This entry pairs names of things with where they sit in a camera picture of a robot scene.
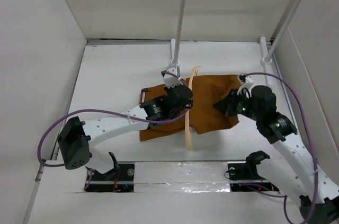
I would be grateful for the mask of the brown trousers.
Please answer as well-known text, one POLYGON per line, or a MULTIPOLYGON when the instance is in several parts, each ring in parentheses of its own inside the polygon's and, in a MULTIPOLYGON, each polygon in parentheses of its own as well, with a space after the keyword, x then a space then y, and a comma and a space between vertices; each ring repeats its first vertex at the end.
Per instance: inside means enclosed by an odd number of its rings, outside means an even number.
MULTIPOLYGON (((165 94, 165 85, 148 88, 145 101, 165 94)), ((229 118, 213 108, 213 104, 225 98, 231 89, 240 87, 237 75, 194 76, 192 81, 193 108, 189 111, 190 126, 197 134, 230 129, 238 123, 238 118, 229 118)), ((139 132, 140 141, 173 135, 184 131, 185 118, 169 124, 139 132)))

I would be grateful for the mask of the beige wooden clothes hanger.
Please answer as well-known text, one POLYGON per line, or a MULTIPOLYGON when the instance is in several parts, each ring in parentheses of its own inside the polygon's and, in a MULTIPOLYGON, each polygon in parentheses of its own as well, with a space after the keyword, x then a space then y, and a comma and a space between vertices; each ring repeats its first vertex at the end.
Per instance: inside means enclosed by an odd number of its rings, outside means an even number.
MULTIPOLYGON (((192 71, 191 71, 191 75, 190 75, 190 79, 189 79, 189 84, 188 87, 190 90, 192 90, 192 85, 193 85, 193 79, 195 76, 198 75, 198 70, 199 70, 200 66, 195 66, 192 71)), ((188 151, 192 151, 193 150, 193 143, 192 143, 192 128, 190 126, 190 113, 189 111, 186 112, 185 114, 185 145, 188 151)))

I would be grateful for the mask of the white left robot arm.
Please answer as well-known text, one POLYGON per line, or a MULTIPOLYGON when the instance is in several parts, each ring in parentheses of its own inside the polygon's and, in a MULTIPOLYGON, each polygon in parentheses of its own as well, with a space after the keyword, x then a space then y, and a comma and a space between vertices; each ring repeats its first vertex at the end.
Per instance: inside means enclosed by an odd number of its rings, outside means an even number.
POLYGON ((95 146, 133 131, 144 131, 172 123, 193 106, 193 93, 185 85, 164 88, 166 94, 137 105, 124 114, 109 113, 108 117, 82 121, 70 118, 58 136, 59 148, 67 170, 86 167, 112 180, 118 174, 113 153, 104 157, 95 146))

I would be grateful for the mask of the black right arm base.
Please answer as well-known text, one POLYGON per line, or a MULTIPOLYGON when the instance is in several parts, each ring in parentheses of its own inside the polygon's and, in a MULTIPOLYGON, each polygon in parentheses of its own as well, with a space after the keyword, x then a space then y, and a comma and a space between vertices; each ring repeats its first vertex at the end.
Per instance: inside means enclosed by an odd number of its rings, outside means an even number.
POLYGON ((244 161, 228 162, 224 177, 229 180, 232 192, 279 192, 271 182, 248 171, 244 161))

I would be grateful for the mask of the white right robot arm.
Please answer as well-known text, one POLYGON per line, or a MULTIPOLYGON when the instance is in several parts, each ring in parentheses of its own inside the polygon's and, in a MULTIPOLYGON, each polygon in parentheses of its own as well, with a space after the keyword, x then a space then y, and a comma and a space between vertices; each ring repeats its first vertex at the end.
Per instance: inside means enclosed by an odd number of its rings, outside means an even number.
POLYGON ((242 173, 273 183, 299 208, 306 223, 338 219, 338 185, 314 161, 289 118, 276 110, 276 95, 269 87, 232 89, 213 108, 229 118, 243 115, 255 121, 258 132, 294 171, 284 171, 260 150, 246 157, 242 173))

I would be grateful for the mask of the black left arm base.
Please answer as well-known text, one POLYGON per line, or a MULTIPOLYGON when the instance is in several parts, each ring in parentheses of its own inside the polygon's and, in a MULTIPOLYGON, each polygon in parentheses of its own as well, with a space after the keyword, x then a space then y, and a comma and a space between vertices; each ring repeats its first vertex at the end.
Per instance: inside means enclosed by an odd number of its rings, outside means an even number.
POLYGON ((119 163, 120 170, 112 178, 106 178, 105 175, 97 171, 89 172, 85 180, 86 192, 113 192, 113 193, 131 193, 134 192, 135 163, 119 163))

